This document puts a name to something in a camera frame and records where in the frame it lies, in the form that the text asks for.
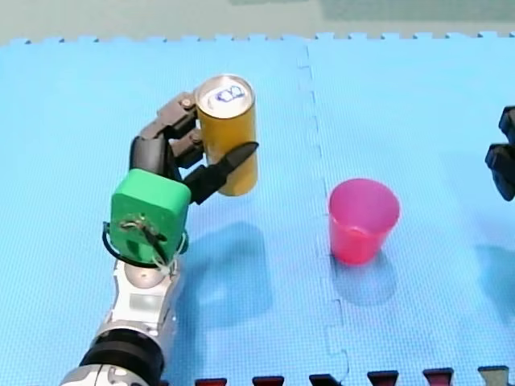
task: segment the robotic hand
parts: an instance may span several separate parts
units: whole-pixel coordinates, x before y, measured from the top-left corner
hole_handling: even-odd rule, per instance
[[[116,259],[116,298],[79,367],[60,386],[165,386],[182,289],[180,255],[190,203],[203,203],[257,149],[246,142],[217,164],[188,169],[204,154],[196,106],[183,92],[132,141],[130,169],[111,198],[102,240]]]
[[[505,107],[499,129],[508,143],[490,145],[485,161],[497,190],[503,199],[511,201],[515,197],[515,106]]]

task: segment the can lid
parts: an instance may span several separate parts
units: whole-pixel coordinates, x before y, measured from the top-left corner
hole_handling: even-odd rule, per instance
[[[248,82],[235,75],[219,75],[206,80],[195,91],[196,104],[206,114],[229,119],[242,115],[254,103]]]

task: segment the plastic cup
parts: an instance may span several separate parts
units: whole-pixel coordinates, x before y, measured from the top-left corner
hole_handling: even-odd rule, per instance
[[[395,194],[371,179],[350,179],[329,198],[332,255],[346,265],[363,265],[380,251],[400,216]]]

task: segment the yellow can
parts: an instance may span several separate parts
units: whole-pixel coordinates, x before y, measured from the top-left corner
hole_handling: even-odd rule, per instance
[[[239,76],[219,75],[195,91],[204,151],[209,164],[217,163],[234,147],[256,141],[255,95]],[[258,181],[256,153],[238,167],[219,190],[222,195],[244,195]]]

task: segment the silver robot arm segment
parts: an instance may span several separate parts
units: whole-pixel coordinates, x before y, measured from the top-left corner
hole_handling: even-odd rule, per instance
[[[159,386],[170,363],[175,304],[183,288],[176,258],[169,270],[116,261],[116,298],[78,368],[60,386]]]

